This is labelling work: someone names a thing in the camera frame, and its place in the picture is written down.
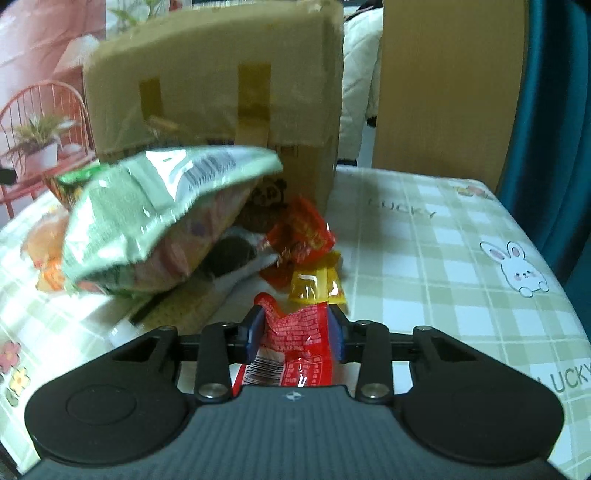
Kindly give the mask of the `green chip bag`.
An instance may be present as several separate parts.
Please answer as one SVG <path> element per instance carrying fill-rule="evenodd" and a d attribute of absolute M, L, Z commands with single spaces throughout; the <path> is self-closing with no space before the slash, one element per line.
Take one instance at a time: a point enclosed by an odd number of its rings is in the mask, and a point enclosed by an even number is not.
<path fill-rule="evenodd" d="M 260 179 L 280 173 L 252 146 L 148 150 L 93 175 L 68 221 L 67 286 L 105 294 L 158 293 L 186 281 Z"/>

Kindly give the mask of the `yellow candy packet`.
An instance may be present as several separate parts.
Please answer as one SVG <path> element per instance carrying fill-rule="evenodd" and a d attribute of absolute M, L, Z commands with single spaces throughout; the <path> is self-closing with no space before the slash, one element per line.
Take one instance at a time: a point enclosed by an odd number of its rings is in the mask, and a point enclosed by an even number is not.
<path fill-rule="evenodd" d="M 288 299 L 303 305 L 346 305 L 346 294 L 339 278 L 341 264 L 341 253 L 332 250 L 311 265 L 294 267 Z"/>

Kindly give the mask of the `white black snack packet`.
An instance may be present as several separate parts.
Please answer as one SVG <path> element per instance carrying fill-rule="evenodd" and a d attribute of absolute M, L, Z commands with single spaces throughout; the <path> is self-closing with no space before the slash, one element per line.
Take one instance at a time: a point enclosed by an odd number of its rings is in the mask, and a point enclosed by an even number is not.
<path fill-rule="evenodd" d="M 197 268 L 199 295 L 206 306 L 219 306 L 238 283 L 273 265 L 279 253 L 266 236 L 232 226 Z"/>

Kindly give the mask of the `checked cartoon tablecloth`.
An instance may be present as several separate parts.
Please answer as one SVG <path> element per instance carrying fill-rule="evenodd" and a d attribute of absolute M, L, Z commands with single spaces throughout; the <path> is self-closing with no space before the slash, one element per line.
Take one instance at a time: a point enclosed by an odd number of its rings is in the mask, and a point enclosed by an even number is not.
<path fill-rule="evenodd" d="M 1 232 L 1 442 L 22 471 L 37 461 L 24 425 L 31 394 L 138 333 L 129 298 L 37 289 L 21 246 L 56 204 L 42 194 Z M 349 318 L 395 332 L 431 325 L 540 381 L 565 411 L 552 462 L 588 477 L 588 337 L 542 255 L 484 184 L 342 167 L 325 217 Z"/>

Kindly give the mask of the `red orange snack packet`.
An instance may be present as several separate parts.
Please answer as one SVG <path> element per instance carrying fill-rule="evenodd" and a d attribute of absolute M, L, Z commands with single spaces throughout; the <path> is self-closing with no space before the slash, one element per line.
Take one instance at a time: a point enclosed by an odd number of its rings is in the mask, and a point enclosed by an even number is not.
<path fill-rule="evenodd" d="M 259 275 L 276 290 L 287 288 L 294 268 L 321 260 L 337 241 L 315 205 L 302 197 L 290 201 L 264 240 L 277 259 Z"/>

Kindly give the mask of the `orange bread packet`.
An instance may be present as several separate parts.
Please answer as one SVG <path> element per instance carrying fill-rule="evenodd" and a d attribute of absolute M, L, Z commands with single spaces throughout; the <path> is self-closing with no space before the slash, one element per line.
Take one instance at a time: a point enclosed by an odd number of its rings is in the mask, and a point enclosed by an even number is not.
<path fill-rule="evenodd" d="M 21 246 L 21 256 L 28 257 L 38 272 L 36 288 L 45 293 L 63 289 L 62 248 L 69 212 L 54 207 L 29 230 Z"/>

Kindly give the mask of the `teal curtain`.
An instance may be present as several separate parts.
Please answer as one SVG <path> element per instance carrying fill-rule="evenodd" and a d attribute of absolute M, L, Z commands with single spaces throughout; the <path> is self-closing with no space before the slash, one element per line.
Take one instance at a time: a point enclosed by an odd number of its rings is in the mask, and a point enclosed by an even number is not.
<path fill-rule="evenodd" d="M 590 325 L 590 4 L 532 1 L 498 197 Z"/>

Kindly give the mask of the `brown cardboard box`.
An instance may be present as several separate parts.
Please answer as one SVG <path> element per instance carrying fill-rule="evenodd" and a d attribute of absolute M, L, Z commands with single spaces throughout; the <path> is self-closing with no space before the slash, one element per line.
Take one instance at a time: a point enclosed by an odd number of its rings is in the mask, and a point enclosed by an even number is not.
<path fill-rule="evenodd" d="M 337 1 L 259 1 L 175 11 L 101 42 L 83 67 L 97 156 L 266 147 L 283 172 L 254 206 L 304 197 L 325 209 L 338 157 L 342 28 Z"/>

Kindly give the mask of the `wooden headboard panel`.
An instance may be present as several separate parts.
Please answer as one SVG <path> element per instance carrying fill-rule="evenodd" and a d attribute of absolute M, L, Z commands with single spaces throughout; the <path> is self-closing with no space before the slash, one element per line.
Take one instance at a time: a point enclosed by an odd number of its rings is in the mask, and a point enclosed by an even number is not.
<path fill-rule="evenodd" d="M 496 189 L 526 51 L 524 1 L 388 1 L 373 165 Z"/>

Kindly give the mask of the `pink printed backdrop poster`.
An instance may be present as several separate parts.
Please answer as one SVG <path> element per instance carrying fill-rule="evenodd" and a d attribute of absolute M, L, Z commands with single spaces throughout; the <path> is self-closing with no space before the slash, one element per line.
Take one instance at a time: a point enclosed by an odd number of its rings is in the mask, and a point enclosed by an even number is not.
<path fill-rule="evenodd" d="M 44 189 L 42 173 L 89 159 L 82 66 L 98 44 L 188 1 L 4 1 L 1 4 L 1 165 L 17 183 L 1 188 L 1 221 L 14 218 Z M 10 150 L 17 126 L 65 116 L 76 124 L 59 141 L 24 156 Z"/>

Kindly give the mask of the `white quilted bedding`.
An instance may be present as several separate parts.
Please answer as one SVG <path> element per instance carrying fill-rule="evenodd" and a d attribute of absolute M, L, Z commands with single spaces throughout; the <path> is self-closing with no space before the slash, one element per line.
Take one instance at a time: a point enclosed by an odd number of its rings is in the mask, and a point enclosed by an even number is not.
<path fill-rule="evenodd" d="M 344 22 L 342 114 L 339 120 L 338 160 L 358 159 L 363 127 L 377 118 L 384 8 L 363 8 Z"/>

